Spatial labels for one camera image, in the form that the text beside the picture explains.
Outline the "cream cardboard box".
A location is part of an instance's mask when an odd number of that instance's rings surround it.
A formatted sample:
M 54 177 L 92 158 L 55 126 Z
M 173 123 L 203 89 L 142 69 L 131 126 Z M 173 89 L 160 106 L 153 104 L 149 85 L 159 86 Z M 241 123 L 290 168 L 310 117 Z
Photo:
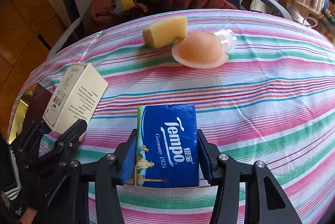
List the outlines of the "cream cardboard box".
M 71 64 L 52 94 L 43 120 L 59 135 L 77 120 L 89 123 L 107 86 L 92 64 Z

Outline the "blue Tempo tissue pack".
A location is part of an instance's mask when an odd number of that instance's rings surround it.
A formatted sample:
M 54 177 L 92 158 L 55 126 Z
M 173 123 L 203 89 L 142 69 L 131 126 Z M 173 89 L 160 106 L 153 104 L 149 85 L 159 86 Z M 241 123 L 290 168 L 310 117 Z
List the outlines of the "blue Tempo tissue pack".
M 138 107 L 134 173 L 136 186 L 199 186 L 198 136 L 194 105 Z

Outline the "peach silicone cup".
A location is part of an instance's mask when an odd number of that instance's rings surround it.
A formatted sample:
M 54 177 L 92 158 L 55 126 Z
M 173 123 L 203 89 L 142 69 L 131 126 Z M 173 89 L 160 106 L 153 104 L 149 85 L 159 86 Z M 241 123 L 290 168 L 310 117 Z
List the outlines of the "peach silicone cup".
M 178 63 L 194 69 L 214 69 L 229 58 L 219 39 L 210 32 L 189 34 L 174 44 L 171 54 Z

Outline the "dark red gift box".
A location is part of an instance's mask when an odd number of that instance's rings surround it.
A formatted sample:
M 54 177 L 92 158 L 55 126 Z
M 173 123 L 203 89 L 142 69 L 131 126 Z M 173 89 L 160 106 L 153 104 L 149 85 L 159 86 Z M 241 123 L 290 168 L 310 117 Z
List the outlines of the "dark red gift box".
M 34 121 L 42 119 L 51 97 L 52 93 L 39 83 L 31 86 L 19 97 L 10 127 L 8 143 L 12 143 L 23 129 L 29 127 Z

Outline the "striped bed sheet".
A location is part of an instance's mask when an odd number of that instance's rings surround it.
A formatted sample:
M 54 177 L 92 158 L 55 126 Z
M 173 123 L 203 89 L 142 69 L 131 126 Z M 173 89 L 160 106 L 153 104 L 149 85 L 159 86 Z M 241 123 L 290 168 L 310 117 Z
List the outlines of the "striped bed sheet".
M 84 38 L 44 61 L 19 83 L 53 92 L 74 62 L 88 62 L 107 89 L 75 157 L 113 152 L 137 125 L 139 105 L 194 104 L 206 136 L 236 161 L 263 161 L 302 223 L 316 223 L 334 199 L 334 46 L 293 21 L 238 10 L 184 11 L 188 33 L 232 30 L 226 64 L 197 70 L 169 48 L 146 47 L 142 32 L 165 15 L 145 17 Z

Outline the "small clear plastic bottle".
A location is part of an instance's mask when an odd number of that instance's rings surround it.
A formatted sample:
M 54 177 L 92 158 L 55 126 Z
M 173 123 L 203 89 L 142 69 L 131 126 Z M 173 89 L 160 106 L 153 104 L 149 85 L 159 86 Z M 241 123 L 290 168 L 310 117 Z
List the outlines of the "small clear plastic bottle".
M 223 52 L 228 53 L 236 46 L 237 37 L 235 33 L 230 29 L 218 30 L 214 35 L 219 39 Z

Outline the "dark red jacket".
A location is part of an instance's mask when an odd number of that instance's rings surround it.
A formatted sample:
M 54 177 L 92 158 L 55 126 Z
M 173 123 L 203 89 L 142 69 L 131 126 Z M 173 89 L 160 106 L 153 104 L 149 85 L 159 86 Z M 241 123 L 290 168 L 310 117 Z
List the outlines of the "dark red jacket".
M 227 0 L 132 0 L 134 6 L 122 12 L 117 12 L 119 6 L 116 0 L 93 0 L 88 14 L 86 34 L 96 32 L 126 23 L 131 20 L 159 13 L 180 11 L 186 9 L 236 9 Z

